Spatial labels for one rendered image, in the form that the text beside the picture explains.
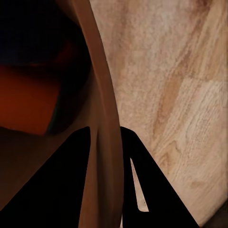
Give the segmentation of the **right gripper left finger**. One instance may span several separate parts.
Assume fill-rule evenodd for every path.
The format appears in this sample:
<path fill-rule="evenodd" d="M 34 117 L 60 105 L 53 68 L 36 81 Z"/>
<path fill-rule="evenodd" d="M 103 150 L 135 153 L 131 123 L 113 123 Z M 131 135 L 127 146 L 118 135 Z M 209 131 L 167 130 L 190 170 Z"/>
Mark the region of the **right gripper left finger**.
<path fill-rule="evenodd" d="M 91 145 L 74 131 L 0 211 L 0 228 L 78 228 Z"/>

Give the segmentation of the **can of soda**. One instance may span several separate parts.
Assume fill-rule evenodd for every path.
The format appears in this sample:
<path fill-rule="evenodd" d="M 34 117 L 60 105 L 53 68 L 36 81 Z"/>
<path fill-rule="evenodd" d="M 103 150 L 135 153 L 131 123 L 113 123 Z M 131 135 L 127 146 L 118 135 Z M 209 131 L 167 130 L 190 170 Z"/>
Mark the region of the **can of soda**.
<path fill-rule="evenodd" d="M 67 22 L 67 26 L 69 34 L 64 51 L 54 61 L 44 65 L 33 65 L 34 67 L 40 68 L 57 76 L 64 76 L 83 44 L 80 30 L 69 22 Z"/>
<path fill-rule="evenodd" d="M 70 92 L 61 76 L 32 65 L 0 65 L 0 127 L 48 136 L 64 121 Z"/>
<path fill-rule="evenodd" d="M 0 0 L 0 65 L 44 65 L 64 51 L 68 20 L 55 0 Z"/>

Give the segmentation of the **trash can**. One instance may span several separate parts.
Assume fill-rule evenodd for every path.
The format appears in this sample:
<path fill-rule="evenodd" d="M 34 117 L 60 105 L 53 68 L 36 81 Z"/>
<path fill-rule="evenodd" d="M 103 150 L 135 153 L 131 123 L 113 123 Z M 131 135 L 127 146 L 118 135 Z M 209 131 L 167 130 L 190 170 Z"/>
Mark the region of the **trash can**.
<path fill-rule="evenodd" d="M 0 211 L 76 130 L 91 145 L 78 228 L 120 228 L 124 158 L 119 114 L 102 38 L 90 0 L 55 0 L 81 32 L 82 47 L 65 72 L 71 88 L 60 128 L 40 137 L 0 127 Z"/>

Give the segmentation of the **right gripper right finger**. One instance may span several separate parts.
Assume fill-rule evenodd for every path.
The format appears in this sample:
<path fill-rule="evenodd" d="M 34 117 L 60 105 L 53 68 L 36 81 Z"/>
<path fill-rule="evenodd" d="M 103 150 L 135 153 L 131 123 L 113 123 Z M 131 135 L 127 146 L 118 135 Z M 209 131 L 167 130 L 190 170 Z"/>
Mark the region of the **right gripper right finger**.
<path fill-rule="evenodd" d="M 122 126 L 121 136 L 124 162 L 123 228 L 199 228 L 138 135 Z M 138 208 L 130 159 L 149 212 Z"/>

